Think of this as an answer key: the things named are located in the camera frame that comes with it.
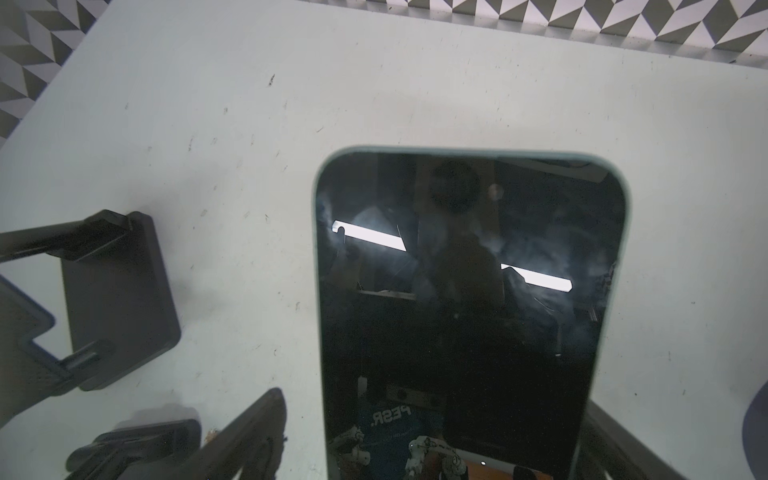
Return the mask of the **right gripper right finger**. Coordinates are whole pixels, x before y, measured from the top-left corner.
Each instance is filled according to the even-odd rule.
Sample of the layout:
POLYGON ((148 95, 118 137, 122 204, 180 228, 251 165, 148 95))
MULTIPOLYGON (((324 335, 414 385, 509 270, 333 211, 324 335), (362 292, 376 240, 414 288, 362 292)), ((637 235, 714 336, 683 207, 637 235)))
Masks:
POLYGON ((589 401, 580 430, 575 478, 683 480, 684 476, 589 401))

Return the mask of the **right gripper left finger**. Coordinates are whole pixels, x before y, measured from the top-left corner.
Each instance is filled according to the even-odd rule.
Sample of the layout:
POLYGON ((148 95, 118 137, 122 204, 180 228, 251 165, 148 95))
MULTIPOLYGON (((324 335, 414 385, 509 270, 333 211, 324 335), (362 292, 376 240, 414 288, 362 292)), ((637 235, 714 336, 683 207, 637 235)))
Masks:
POLYGON ((175 479, 274 479, 284 451, 287 407, 279 388, 265 392, 173 471, 175 479))

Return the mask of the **black stand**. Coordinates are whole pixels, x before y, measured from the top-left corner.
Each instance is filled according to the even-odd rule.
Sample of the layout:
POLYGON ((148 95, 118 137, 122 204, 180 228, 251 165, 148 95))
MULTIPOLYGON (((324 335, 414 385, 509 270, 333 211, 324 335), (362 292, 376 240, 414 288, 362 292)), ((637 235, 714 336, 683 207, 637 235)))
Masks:
POLYGON ((181 328, 153 219, 102 210, 82 221, 7 232, 4 262, 59 259, 72 354, 37 344, 54 316, 1 281, 1 422, 52 396, 103 389, 176 346, 181 328))
POLYGON ((187 460, 201 444, 195 419, 117 429, 76 449, 66 460, 70 479, 150 479, 187 460))

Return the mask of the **black phone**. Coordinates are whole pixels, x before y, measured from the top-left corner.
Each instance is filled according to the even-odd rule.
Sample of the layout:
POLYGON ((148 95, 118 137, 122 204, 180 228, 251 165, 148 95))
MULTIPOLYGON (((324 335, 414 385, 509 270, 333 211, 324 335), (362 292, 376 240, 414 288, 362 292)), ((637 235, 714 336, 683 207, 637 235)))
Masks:
POLYGON ((352 147, 314 188, 333 479, 570 479, 628 196, 575 152, 352 147))

